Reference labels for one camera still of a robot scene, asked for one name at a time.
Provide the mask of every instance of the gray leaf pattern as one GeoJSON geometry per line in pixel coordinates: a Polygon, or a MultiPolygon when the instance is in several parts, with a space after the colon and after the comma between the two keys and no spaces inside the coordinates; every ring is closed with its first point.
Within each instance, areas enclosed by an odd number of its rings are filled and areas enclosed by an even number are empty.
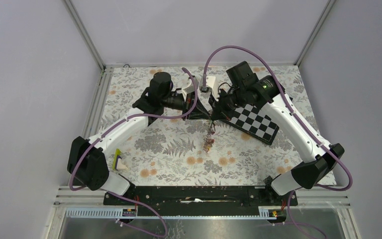
{"type": "MultiPolygon", "coordinates": [[[[265,67],[254,66],[259,78],[268,75],[265,67]]],[[[201,77],[202,67],[188,67],[193,75],[201,77]]],[[[229,82],[229,67],[209,67],[208,74],[220,83],[229,82]]],[[[296,66],[273,66],[273,71],[293,104],[306,120],[318,129],[296,66]]],[[[189,83],[181,67],[115,68],[109,86],[99,129],[103,130],[121,118],[148,86],[158,71],[171,74],[176,88],[189,83]]],[[[199,97],[206,109],[208,94],[199,97]]],[[[180,115],[177,110],[165,109],[164,115],[180,115]]],[[[222,122],[216,122],[213,148],[203,150],[207,133],[206,120],[158,119],[151,126],[133,135],[118,146],[127,169],[120,173],[136,185],[261,185],[271,175],[289,171],[301,162],[294,146],[279,130],[273,144],[262,142],[222,122]]],[[[113,156],[107,159],[110,168],[113,156]]],[[[332,173],[320,183],[335,185],[332,173]]]]}

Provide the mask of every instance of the checkerboard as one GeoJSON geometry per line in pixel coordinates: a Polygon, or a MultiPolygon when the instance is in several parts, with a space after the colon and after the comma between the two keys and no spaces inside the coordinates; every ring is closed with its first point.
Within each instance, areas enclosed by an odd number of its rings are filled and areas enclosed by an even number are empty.
{"type": "Polygon", "coordinates": [[[279,130],[268,115],[251,105],[237,108],[231,121],[224,122],[268,145],[272,145],[279,130]]]}

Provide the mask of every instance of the gray wall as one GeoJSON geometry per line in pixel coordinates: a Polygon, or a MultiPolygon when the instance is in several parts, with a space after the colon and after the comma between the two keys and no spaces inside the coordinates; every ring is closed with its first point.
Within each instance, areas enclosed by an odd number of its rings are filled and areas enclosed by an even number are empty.
{"type": "Polygon", "coordinates": [[[320,130],[346,149],[361,235],[382,238],[382,1],[338,1],[300,70],[320,130]]]}
{"type": "Polygon", "coordinates": [[[60,0],[0,2],[0,239],[36,239],[99,69],[60,0]]]}
{"type": "MultiPolygon", "coordinates": [[[[205,63],[223,45],[294,62],[327,0],[73,0],[106,64],[205,63]]],[[[255,58],[238,50],[212,63],[255,58]]]]}

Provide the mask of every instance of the wall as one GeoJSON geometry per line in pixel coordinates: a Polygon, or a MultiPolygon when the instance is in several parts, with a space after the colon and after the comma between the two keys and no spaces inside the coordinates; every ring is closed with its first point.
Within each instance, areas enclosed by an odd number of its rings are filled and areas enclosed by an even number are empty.
{"type": "Polygon", "coordinates": [[[99,69],[62,1],[0,1],[0,239],[36,239],[99,69]]]}
{"type": "MultiPolygon", "coordinates": [[[[327,0],[74,0],[106,64],[203,64],[223,45],[293,63],[327,0]]],[[[237,50],[213,63],[257,62],[237,50]]]]}
{"type": "Polygon", "coordinates": [[[300,70],[320,130],[346,149],[361,235],[382,238],[382,1],[338,1],[300,70]]]}

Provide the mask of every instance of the gray floor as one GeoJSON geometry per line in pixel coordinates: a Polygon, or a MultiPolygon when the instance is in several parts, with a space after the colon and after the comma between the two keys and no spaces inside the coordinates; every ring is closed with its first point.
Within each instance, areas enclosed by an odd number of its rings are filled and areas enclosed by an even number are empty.
{"type": "MultiPolygon", "coordinates": [[[[292,210],[297,222],[313,224],[322,229],[329,239],[343,239],[339,218],[333,209],[292,210]]],[[[133,225],[154,233],[163,234],[159,220],[134,220],[133,225]]],[[[265,220],[167,220],[168,239],[305,239],[293,226],[257,227],[268,224],[265,220]]],[[[315,230],[305,228],[317,238],[323,236],[315,230]]],[[[136,230],[120,227],[109,219],[66,218],[60,239],[151,239],[136,230]]]]}

